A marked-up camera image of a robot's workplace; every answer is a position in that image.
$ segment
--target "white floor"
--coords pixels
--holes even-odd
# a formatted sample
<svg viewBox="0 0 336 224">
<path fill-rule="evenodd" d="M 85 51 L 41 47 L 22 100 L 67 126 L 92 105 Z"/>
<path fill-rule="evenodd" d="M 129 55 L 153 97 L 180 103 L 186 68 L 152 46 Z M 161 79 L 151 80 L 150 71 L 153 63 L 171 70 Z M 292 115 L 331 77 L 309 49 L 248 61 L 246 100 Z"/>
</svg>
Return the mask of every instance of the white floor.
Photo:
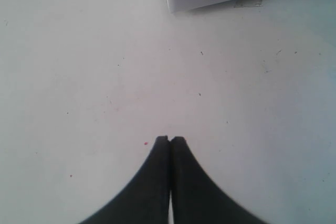
<svg viewBox="0 0 336 224">
<path fill-rule="evenodd" d="M 335 223 L 336 0 L 233 6 L 0 0 L 0 223 L 78 223 L 164 134 L 264 220 Z"/>
</svg>

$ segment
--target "floor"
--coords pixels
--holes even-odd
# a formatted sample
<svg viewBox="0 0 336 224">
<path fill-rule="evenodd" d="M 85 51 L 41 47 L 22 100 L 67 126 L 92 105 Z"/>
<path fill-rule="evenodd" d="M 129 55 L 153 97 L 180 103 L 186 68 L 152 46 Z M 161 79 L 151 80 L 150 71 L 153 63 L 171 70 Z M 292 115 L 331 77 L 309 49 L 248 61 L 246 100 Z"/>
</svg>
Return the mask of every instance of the floor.
<svg viewBox="0 0 336 224">
<path fill-rule="evenodd" d="M 263 220 L 334 223 L 335 3 L 0 0 L 0 223 L 80 222 L 158 135 Z"/>
</svg>

